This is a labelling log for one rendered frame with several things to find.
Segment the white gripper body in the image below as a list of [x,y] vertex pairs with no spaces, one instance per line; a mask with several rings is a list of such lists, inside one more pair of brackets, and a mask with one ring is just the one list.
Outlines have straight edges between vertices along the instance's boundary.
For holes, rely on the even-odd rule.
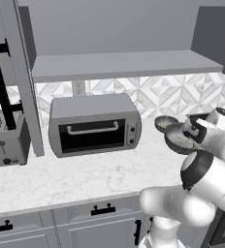
[[207,135],[207,128],[199,123],[199,118],[188,118],[183,124],[182,132],[187,138],[201,143]]

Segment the small grey speckled bowl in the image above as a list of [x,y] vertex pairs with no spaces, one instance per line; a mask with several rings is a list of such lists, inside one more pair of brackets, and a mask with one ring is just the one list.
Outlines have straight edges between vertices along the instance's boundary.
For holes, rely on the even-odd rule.
[[178,128],[179,121],[170,115],[160,115],[155,118],[154,126],[159,132],[166,134],[168,131]]

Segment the grey base cabinet door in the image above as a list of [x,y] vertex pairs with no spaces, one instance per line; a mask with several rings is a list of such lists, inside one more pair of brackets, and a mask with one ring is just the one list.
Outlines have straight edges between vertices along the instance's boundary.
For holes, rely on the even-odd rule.
[[58,227],[61,248],[136,248],[136,219],[106,221],[100,224],[73,224]]
[[43,235],[0,241],[0,248],[49,248]]

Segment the grey open cabinet door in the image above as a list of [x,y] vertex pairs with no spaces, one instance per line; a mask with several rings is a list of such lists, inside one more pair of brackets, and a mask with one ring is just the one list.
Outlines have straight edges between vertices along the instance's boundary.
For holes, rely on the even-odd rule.
[[6,85],[16,85],[22,102],[34,153],[45,155],[34,82],[24,39],[17,0],[0,0],[0,44],[9,52],[0,53],[0,67]]

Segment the black toaster oven door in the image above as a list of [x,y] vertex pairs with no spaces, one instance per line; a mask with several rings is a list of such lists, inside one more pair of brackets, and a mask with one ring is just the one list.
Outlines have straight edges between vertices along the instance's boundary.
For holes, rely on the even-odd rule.
[[[117,121],[119,125],[117,131],[76,136],[71,136],[67,132],[67,126],[72,126],[73,131],[106,129],[112,127],[114,121]],[[59,125],[58,129],[61,142],[61,150],[63,153],[121,147],[124,145],[124,119],[64,124]]]

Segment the grey toaster oven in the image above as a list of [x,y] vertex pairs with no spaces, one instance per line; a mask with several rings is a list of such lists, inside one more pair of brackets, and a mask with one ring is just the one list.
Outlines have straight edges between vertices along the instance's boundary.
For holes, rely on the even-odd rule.
[[[114,119],[125,120],[123,146],[71,153],[62,152],[59,125]],[[131,127],[135,128],[134,133],[130,132]],[[50,105],[48,139],[57,158],[134,149],[139,143],[141,133],[142,120],[140,114],[126,93],[55,98]]]

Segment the grey drawer front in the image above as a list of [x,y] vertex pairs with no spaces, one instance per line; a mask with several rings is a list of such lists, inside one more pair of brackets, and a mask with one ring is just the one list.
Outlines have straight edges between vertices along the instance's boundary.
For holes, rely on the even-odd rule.
[[68,207],[67,211],[68,211],[69,220],[75,221],[76,219],[80,219],[80,218],[93,217],[90,214],[90,210],[93,209],[94,205],[97,205],[99,208],[106,208],[108,203],[110,203],[111,206],[115,206],[116,212],[113,213],[119,213],[124,211],[126,212],[138,211],[140,209],[137,196],[114,199],[114,200],[90,202],[86,204],[80,204],[80,205]]
[[43,221],[39,212],[20,214],[15,216],[0,218],[0,226],[5,224],[5,221],[9,220],[13,224],[13,228],[10,231],[0,232],[4,233],[19,233],[23,231],[31,231],[43,227]]

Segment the grey toaster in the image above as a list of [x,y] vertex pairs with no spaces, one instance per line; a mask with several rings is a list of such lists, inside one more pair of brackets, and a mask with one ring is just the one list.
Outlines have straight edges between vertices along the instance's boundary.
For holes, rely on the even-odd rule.
[[26,165],[31,138],[21,111],[14,112],[16,129],[9,131],[0,110],[0,167]]

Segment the grey open wall cabinet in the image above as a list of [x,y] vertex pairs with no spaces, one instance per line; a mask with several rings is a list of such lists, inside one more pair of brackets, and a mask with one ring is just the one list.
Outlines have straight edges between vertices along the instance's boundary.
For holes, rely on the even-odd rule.
[[18,0],[36,82],[220,72],[191,48],[200,0]]

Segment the grey closed wall cabinet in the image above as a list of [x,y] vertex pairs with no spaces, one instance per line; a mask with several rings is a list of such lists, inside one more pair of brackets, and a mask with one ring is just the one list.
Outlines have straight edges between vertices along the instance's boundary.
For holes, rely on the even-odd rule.
[[220,64],[225,75],[225,6],[199,8],[191,49]]

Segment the white wall outlet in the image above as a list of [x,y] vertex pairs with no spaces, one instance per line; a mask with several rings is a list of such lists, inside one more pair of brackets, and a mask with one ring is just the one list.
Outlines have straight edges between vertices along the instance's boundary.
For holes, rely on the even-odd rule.
[[72,82],[73,95],[84,96],[85,95],[85,81],[84,80],[75,80]]

